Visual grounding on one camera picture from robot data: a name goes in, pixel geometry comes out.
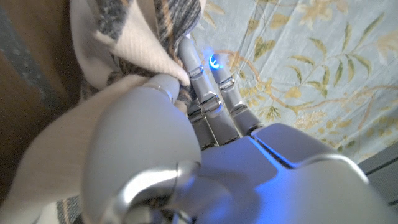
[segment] gray plastic casing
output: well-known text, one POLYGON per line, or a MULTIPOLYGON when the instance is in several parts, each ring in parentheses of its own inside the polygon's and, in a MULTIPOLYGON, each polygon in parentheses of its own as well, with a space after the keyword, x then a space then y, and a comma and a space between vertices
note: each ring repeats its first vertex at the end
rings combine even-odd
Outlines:
MULTIPOLYGON (((178 91, 170 92, 177 98, 178 91)), ((84 220, 98 223, 109 200, 140 172, 186 160, 201 162, 186 116, 159 90, 131 90, 104 112, 92 137, 82 181, 84 220)))

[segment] floral fabric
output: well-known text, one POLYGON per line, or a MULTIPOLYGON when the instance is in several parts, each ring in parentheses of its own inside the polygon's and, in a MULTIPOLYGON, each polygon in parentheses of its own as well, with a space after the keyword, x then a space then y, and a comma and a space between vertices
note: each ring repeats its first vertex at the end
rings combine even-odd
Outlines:
POLYGON ((228 57, 264 124, 294 126, 361 162, 398 140, 396 9, 387 0, 211 0, 192 38, 207 70, 212 53, 228 57))

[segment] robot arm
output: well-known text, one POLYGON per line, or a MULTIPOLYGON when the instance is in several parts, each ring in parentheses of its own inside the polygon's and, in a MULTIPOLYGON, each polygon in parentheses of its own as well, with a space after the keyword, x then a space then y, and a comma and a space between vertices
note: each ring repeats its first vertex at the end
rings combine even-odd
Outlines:
POLYGON ((198 96, 189 119, 168 75, 115 102, 86 159, 85 223, 396 222, 354 162, 294 128, 261 125, 218 55, 209 62, 225 106, 189 39, 179 54, 198 96))

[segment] blue led light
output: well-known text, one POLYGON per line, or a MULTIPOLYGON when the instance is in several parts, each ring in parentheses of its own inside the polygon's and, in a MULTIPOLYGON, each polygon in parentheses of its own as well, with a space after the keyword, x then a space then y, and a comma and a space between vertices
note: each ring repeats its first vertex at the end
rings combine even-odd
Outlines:
POLYGON ((213 56, 210 57, 209 61, 210 61, 210 66, 211 66, 212 68, 214 68, 214 69, 224 68, 223 65, 219 65, 219 64, 217 63, 216 59, 213 59, 213 56))

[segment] brown wooden surface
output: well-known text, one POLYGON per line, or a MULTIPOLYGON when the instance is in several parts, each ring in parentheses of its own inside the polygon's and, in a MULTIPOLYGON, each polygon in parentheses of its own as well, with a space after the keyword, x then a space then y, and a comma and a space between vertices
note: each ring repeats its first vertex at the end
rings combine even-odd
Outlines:
POLYGON ((28 86, 0 54, 1 202, 33 138, 77 102, 81 72, 70 35, 69 0, 0 0, 0 6, 60 98, 57 109, 45 108, 38 89, 28 86))

